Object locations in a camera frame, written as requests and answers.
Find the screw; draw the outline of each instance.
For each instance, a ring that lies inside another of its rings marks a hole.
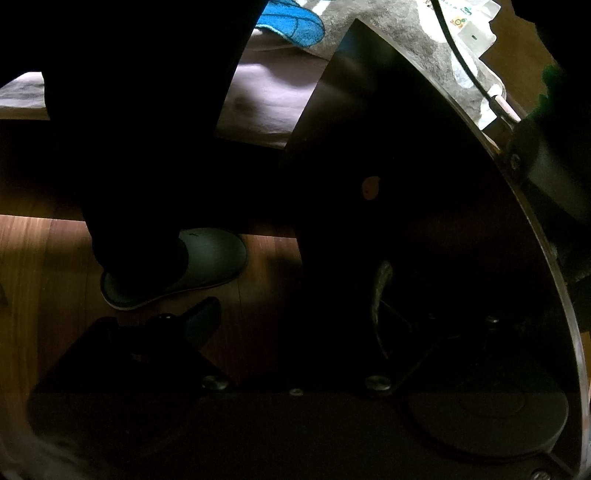
[[[509,163],[511,164],[511,168],[513,170],[517,170],[517,169],[519,169],[519,166],[521,165],[521,157],[517,153],[514,153],[513,155],[511,155],[511,158],[509,159]]]
[[[530,480],[552,480],[552,475],[546,470],[536,470],[531,474]]]
[[[208,375],[201,380],[201,386],[203,388],[216,392],[221,392],[222,390],[227,389],[229,385],[230,382],[228,380],[217,375]]]
[[[365,388],[373,390],[374,392],[383,392],[390,390],[392,382],[388,377],[383,375],[372,375],[365,379]]]

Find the gray slipper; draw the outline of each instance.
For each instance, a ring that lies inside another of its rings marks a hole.
[[[100,278],[100,292],[116,310],[134,310],[173,293],[211,288],[236,278],[246,266],[248,253],[239,236],[218,228],[193,228],[179,235],[187,246],[187,271],[171,286],[156,294],[131,297],[118,290],[107,272]]]

